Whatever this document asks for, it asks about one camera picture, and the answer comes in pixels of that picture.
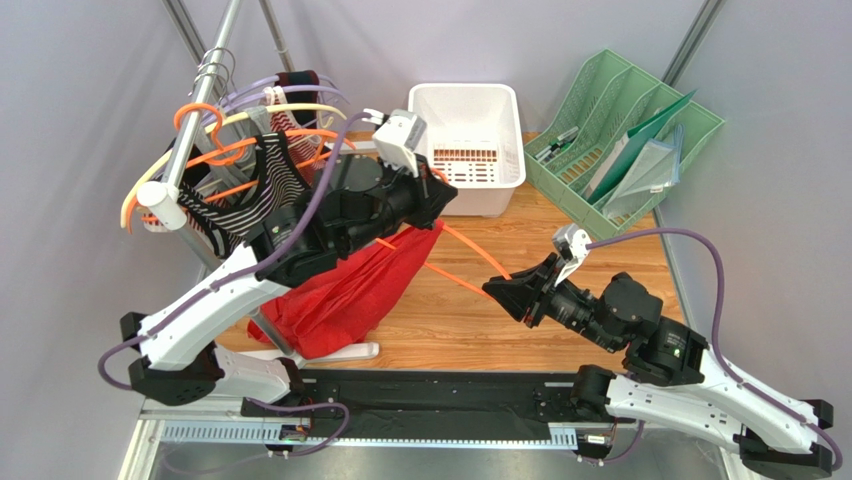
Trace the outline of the red tank top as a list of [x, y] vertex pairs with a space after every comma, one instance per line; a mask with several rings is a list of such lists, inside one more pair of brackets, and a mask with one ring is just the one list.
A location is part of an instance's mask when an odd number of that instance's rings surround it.
[[393, 310], [423, 267], [444, 222], [408, 228], [337, 263], [261, 306], [287, 343], [306, 359], [365, 340]]

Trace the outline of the orange plastic hanger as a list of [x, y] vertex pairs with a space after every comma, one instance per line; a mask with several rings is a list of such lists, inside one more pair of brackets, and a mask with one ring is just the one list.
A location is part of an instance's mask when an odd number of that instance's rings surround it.
[[432, 251], [424, 261], [424, 267], [469, 292], [485, 297], [487, 294], [481, 285], [491, 276], [511, 277], [509, 270], [494, 255], [459, 228], [448, 227], [447, 222], [444, 222]]

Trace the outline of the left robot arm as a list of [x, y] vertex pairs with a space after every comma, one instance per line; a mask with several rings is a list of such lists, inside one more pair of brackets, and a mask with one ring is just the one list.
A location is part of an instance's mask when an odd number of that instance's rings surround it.
[[329, 160], [309, 192], [255, 225], [203, 282], [155, 314], [121, 319], [124, 340], [139, 354], [128, 368], [130, 388], [167, 406], [208, 395], [274, 403], [302, 392], [293, 360], [239, 354], [216, 338], [402, 225], [434, 227], [456, 196], [423, 157], [412, 169], [360, 155]]

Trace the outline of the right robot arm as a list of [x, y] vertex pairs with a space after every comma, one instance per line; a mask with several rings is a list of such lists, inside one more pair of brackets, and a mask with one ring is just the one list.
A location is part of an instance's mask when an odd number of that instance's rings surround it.
[[578, 333], [609, 353], [624, 355], [624, 373], [596, 365], [577, 371], [568, 398], [585, 421], [634, 419], [691, 434], [738, 454], [742, 464], [771, 479], [826, 479], [834, 454], [812, 424], [832, 425], [824, 400], [765, 397], [736, 381], [710, 343], [686, 325], [663, 316], [663, 302], [622, 272], [600, 296], [560, 278], [555, 254], [508, 278], [482, 286], [514, 320], [529, 328], [545, 318]]

